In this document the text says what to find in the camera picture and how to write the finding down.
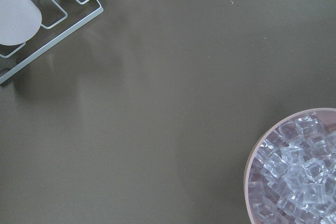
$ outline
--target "pink bowl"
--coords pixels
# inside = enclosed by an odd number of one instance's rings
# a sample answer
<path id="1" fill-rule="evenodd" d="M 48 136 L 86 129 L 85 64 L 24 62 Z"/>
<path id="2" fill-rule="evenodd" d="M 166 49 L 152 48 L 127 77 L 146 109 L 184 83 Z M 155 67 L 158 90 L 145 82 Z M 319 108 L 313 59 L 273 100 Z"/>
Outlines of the pink bowl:
<path id="1" fill-rule="evenodd" d="M 248 200 L 248 177 L 251 170 L 252 161 L 258 151 L 259 146 L 261 143 L 265 140 L 265 138 L 268 137 L 268 135 L 275 130 L 279 125 L 296 118 L 301 118 L 303 116 L 307 115 L 315 115 L 318 117 L 324 124 L 325 128 L 328 132 L 333 132 L 336 130 L 336 109 L 333 108 L 318 108 L 318 109 L 310 109 L 310 110 L 304 110 L 298 113 L 295 113 L 293 115 L 290 115 L 286 117 L 285 119 L 281 120 L 277 124 L 275 124 L 272 128 L 270 128 L 256 143 L 256 145 L 253 147 L 250 156 L 248 157 L 246 167 L 245 167 L 245 173 L 244 173 L 244 196 L 245 196 L 245 203 L 247 207 L 247 212 L 250 217 L 252 224 L 262 224 L 262 222 L 253 214 L 253 210 L 251 205 L 249 204 Z"/>

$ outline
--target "white wire rack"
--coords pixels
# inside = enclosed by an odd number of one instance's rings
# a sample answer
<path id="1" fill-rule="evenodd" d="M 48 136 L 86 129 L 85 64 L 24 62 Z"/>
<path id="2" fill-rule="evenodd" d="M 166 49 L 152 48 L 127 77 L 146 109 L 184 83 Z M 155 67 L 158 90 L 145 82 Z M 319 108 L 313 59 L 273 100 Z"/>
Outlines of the white wire rack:
<path id="1" fill-rule="evenodd" d="M 42 0 L 33 0 L 33 2 L 37 3 L 39 7 L 38 4 Z M 16 47 L 0 45 L 0 84 L 103 12 L 98 0 L 72 0 L 68 2 L 65 0 L 49 0 L 49 4 L 54 6 L 55 12 L 58 12 L 56 19 L 47 24 L 50 21 L 51 9 L 48 6 L 48 15 L 44 15 L 41 11 L 43 14 L 41 28 L 32 39 Z M 69 12 L 74 9 L 76 11 L 72 12 L 70 18 Z"/>

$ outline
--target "white cup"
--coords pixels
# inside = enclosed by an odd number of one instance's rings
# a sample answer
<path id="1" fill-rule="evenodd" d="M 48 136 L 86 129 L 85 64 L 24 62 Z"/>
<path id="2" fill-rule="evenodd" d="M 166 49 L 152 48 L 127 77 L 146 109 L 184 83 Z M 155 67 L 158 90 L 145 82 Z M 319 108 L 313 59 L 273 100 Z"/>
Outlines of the white cup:
<path id="1" fill-rule="evenodd" d="M 0 0 L 0 44 L 21 44 L 35 35 L 42 22 L 31 0 Z"/>

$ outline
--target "metal grid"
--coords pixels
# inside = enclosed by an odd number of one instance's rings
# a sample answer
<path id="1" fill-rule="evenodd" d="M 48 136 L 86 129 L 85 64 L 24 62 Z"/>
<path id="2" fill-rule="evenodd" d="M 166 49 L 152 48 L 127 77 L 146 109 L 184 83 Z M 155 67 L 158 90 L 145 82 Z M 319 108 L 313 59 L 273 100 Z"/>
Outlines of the metal grid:
<path id="1" fill-rule="evenodd" d="M 8 80 L 15 73 L 20 71 L 23 67 L 35 60 L 45 51 L 50 49 L 55 44 L 69 36 L 75 30 L 98 16 L 103 12 L 103 8 L 98 0 L 73 0 L 72 4 L 64 4 L 60 0 L 49 0 L 50 3 L 61 13 L 56 20 L 50 24 L 44 23 L 48 19 L 47 15 L 43 16 L 43 23 L 39 32 L 29 41 L 24 42 L 16 47 L 1 48 L 6 53 L 0 51 L 0 84 Z M 76 5 L 82 6 L 83 9 L 78 10 L 71 17 L 71 22 L 64 22 L 69 17 L 69 10 L 76 9 Z M 85 13 L 83 17 L 76 19 L 78 14 Z"/>

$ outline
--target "bowl of ice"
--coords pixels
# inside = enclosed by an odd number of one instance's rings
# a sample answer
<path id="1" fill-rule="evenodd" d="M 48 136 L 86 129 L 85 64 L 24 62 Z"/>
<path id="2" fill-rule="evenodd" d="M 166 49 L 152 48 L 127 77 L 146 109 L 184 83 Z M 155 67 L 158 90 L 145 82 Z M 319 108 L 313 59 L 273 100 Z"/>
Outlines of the bowl of ice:
<path id="1" fill-rule="evenodd" d="M 293 114 L 269 129 L 247 161 L 252 224 L 336 223 L 336 109 Z"/>

